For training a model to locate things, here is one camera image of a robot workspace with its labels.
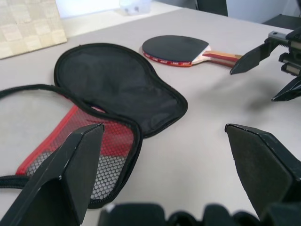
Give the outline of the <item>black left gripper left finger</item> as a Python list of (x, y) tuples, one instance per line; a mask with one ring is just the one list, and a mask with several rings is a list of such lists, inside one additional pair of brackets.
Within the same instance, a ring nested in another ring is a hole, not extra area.
[(94, 188), (104, 125), (72, 132), (35, 171), (2, 226), (79, 226)]

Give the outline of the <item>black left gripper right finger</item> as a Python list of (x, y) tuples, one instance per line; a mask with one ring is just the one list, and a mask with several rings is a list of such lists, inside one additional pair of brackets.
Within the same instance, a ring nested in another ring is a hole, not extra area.
[(259, 217), (273, 203), (301, 200), (301, 162), (273, 134), (227, 124), (241, 184)]

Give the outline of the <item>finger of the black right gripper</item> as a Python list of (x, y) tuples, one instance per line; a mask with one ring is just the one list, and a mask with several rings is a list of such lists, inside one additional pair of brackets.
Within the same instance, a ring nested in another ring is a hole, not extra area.
[(244, 54), (230, 70), (230, 75), (245, 73), (255, 68), (260, 62), (268, 58), (276, 48), (276, 42), (267, 38), (263, 44)]
[(301, 77), (298, 76), (289, 82), (271, 101), (289, 101), (301, 96)]

